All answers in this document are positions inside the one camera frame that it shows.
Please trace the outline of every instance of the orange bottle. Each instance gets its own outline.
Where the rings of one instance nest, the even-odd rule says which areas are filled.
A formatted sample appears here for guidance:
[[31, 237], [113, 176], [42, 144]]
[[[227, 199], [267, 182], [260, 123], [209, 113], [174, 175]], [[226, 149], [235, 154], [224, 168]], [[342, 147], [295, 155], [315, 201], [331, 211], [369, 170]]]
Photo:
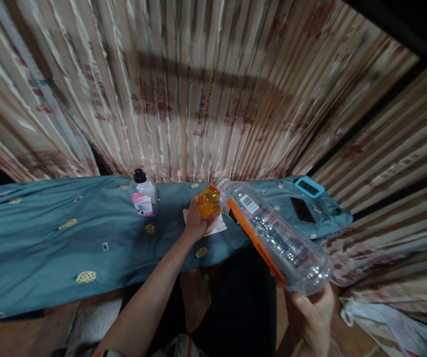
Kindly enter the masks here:
[[207, 219], [212, 214], [218, 215], [220, 208], [220, 191], [216, 189], [217, 183], [212, 182], [198, 195], [198, 210], [203, 219]]

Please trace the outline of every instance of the teal cloth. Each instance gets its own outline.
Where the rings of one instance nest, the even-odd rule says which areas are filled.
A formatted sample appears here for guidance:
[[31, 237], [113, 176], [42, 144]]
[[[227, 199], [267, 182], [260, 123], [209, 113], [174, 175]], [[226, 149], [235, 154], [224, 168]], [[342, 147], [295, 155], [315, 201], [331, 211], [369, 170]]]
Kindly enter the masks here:
[[[280, 206], [279, 214], [306, 237], [327, 238], [351, 224], [350, 212], [326, 193], [312, 199], [294, 187], [293, 180], [251, 185], [271, 206]], [[136, 213], [128, 191], [120, 188], [129, 182], [123, 176], [101, 176], [0, 186], [0, 318], [146, 280], [181, 235], [183, 208], [209, 184], [157, 184], [160, 211], [147, 218]], [[299, 221], [292, 196], [307, 202], [316, 225]], [[72, 219], [74, 225], [60, 229]], [[249, 244], [240, 227], [227, 215], [223, 219], [227, 229], [197, 242], [183, 270], [216, 264]], [[155, 227], [153, 234], [145, 230], [147, 224]], [[202, 247], [208, 253], [197, 258]], [[85, 271], [96, 272], [96, 279], [76, 282]]]

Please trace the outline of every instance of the smartphone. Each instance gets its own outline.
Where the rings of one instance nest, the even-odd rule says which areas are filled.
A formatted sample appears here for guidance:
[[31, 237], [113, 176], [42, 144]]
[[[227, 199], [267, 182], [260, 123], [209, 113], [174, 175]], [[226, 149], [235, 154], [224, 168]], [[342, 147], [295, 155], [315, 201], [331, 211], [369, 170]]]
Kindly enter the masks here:
[[291, 197], [291, 203], [293, 204], [294, 210], [296, 211], [301, 222], [316, 224], [311, 211], [303, 200], [300, 198]]

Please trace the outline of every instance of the blue digital timer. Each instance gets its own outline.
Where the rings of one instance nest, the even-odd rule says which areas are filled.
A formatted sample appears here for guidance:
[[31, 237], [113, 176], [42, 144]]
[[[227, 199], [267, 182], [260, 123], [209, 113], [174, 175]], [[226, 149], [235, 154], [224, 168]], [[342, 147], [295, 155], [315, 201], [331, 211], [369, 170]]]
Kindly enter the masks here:
[[315, 183], [308, 176], [301, 176], [296, 180], [296, 182], [294, 182], [294, 186], [312, 198], [319, 197], [324, 192], [324, 187]]

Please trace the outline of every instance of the curtain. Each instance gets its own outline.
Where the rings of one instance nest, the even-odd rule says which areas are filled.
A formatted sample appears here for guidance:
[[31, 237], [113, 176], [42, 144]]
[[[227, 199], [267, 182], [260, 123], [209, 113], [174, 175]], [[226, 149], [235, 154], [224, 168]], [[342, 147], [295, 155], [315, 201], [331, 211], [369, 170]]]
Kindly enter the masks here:
[[15, 181], [98, 175], [87, 141], [48, 104], [8, 34], [16, 29], [0, 25], [0, 168]]
[[340, 299], [383, 303], [427, 324], [427, 250], [368, 276]]
[[304, 173], [417, 61], [335, 0], [16, 4], [106, 166], [156, 181]]
[[427, 176], [427, 70], [313, 178], [357, 213]]
[[427, 188], [353, 222], [322, 246], [342, 287], [427, 250]]

